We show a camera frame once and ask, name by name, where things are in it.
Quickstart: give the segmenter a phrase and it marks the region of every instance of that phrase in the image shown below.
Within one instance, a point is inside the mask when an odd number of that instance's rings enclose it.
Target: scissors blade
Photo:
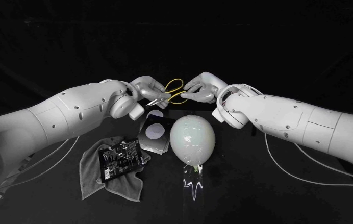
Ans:
[[[156,105],[157,103],[160,103],[163,100],[164,100],[164,99],[156,99],[156,100],[153,100],[146,106],[147,106],[147,107],[149,107],[149,106],[153,106],[153,105]]]

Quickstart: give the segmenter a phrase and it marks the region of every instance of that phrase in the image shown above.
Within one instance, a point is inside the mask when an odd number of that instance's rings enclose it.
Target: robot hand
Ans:
[[[141,76],[130,83],[139,90],[137,100],[140,101],[146,98],[147,100],[153,101],[154,99],[163,98],[164,101],[160,102],[157,106],[164,109],[169,104],[167,99],[172,97],[172,95],[164,93],[164,86],[160,84],[160,82],[157,82],[151,76]]]
[[[202,103],[213,103],[222,89],[228,86],[224,80],[221,80],[212,73],[203,72],[193,80],[186,84],[186,93],[180,95],[182,98],[195,100]]]

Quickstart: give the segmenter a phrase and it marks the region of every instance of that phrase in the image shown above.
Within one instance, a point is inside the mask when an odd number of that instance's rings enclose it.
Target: black background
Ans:
[[[209,71],[353,113],[352,19],[353,0],[0,0],[0,112],[104,79]]]

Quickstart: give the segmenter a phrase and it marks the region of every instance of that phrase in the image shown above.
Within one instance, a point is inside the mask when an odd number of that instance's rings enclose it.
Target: black table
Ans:
[[[251,123],[238,130],[219,123],[211,111],[163,112],[175,119],[195,113],[213,126],[216,147],[203,164],[205,223],[353,223],[353,187],[319,186],[291,178],[270,158],[264,134],[257,131],[252,135]],[[183,223],[183,163],[172,147],[163,155],[150,153],[151,160],[137,174],[144,181],[141,203],[128,201],[105,189],[81,200],[79,160],[84,151],[102,138],[136,137],[141,121],[143,118],[133,121],[128,116],[117,120],[108,118],[100,128],[81,136],[59,165],[32,182],[9,189],[0,206],[0,223]],[[17,181],[43,172],[72,143],[74,139]],[[353,183],[350,177],[317,165],[291,143],[268,136],[268,144],[278,163],[294,175],[327,183]],[[59,143],[39,151],[29,166],[58,147]],[[342,169],[334,157],[304,149],[319,160]]]

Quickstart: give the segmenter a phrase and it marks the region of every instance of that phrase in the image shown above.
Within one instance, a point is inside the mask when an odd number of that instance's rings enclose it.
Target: yellow scissors handle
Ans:
[[[175,91],[180,90],[182,87],[185,86],[185,82],[183,82],[182,79],[173,79],[173,80],[167,83],[166,89],[167,89],[169,84],[170,84],[173,81],[176,81],[176,80],[180,80],[180,81],[182,81],[182,86],[180,86],[179,88],[176,88],[175,90],[167,91],[166,93],[169,93],[169,94],[173,93]],[[172,98],[169,99],[169,101],[170,101],[177,95],[180,95],[180,94],[185,93],[185,92],[186,92],[186,91],[182,91],[182,92],[179,92],[177,94],[175,94],[175,95],[172,96]],[[185,103],[186,101],[187,101],[187,99],[186,99],[183,102],[180,102],[180,103],[175,103],[175,102],[172,102],[172,101],[170,101],[170,103],[173,103],[173,104],[182,104],[182,103]]]

